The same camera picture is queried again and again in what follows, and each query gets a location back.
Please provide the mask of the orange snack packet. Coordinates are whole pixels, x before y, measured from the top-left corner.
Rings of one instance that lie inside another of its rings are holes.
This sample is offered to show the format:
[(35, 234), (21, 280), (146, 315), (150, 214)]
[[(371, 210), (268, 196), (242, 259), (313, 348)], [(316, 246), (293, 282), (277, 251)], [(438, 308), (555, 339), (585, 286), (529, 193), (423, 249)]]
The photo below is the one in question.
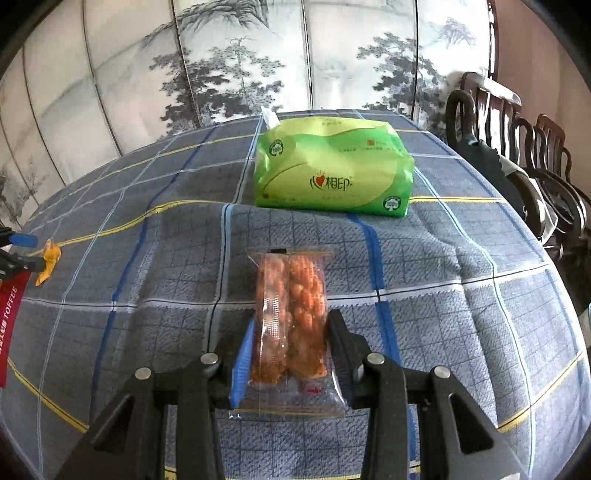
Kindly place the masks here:
[(57, 263), (61, 259), (61, 248), (52, 239), (48, 239), (43, 248), (42, 258), (44, 260), (44, 268), (37, 276), (35, 282), (36, 287), (39, 287), (51, 277)]

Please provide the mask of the clear peanut snack bag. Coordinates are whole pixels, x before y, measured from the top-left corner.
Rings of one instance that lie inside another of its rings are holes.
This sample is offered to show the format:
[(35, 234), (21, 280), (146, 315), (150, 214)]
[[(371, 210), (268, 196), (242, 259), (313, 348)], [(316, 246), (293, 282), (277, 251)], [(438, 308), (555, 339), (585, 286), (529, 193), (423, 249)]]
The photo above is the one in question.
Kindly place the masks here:
[(251, 251), (256, 309), (236, 355), (231, 409), (341, 416), (346, 401), (329, 348), (328, 251)]

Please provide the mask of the red gold toffee tin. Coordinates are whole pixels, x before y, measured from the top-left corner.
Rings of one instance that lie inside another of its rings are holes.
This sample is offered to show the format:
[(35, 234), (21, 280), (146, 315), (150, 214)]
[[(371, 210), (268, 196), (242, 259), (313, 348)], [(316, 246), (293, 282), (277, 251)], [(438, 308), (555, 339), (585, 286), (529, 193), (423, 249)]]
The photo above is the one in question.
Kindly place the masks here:
[(24, 271), (15, 277), (2, 280), (0, 290), (0, 388), (7, 382), (8, 357), (16, 317), (30, 278)]

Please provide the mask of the plaid blue tablecloth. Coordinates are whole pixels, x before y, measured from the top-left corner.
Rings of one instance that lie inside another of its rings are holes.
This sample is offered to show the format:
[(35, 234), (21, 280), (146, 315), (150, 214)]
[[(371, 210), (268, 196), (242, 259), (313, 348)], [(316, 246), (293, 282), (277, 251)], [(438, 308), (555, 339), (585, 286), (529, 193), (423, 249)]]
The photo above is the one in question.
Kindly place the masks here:
[(331, 308), (401, 365), (444, 365), (536, 479), (590, 425), (575, 310), (549, 256), (500, 194), (434, 135), (394, 115), (416, 163), (406, 216), (259, 208), (259, 118), (174, 136), (99, 167), (25, 224), (61, 258), (22, 298), (1, 431), (54, 477), (138, 368), (211, 351), (260, 298), (304, 336)]

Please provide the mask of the painted folding screen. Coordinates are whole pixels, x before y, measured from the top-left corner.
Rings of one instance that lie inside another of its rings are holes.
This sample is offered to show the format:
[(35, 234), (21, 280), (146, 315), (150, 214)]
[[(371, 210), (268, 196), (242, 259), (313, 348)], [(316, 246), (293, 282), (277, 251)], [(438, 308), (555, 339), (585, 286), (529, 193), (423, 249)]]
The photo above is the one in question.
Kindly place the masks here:
[(263, 108), (391, 110), (441, 133), (448, 92), (495, 56), (486, 1), (59, 1), (1, 60), (1, 220)]

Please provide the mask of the dark wooden chair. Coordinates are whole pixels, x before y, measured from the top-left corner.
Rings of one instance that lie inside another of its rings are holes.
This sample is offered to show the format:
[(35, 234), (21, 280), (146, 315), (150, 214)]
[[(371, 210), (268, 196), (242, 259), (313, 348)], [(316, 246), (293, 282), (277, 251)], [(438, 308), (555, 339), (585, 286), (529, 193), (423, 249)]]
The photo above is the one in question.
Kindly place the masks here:
[(590, 201), (549, 162), (568, 152), (550, 119), (531, 124), (516, 93), (466, 72), (448, 96), (445, 124), (448, 145), (501, 193), (553, 260), (590, 247)]

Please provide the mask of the green tissue pack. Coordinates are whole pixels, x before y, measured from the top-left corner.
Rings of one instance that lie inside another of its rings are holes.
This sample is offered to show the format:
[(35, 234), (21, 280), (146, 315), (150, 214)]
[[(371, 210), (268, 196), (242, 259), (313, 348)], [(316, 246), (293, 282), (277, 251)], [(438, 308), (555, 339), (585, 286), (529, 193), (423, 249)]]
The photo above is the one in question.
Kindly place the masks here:
[(254, 203), (401, 218), (415, 160), (387, 122), (335, 116), (280, 120), (263, 108), (256, 144)]

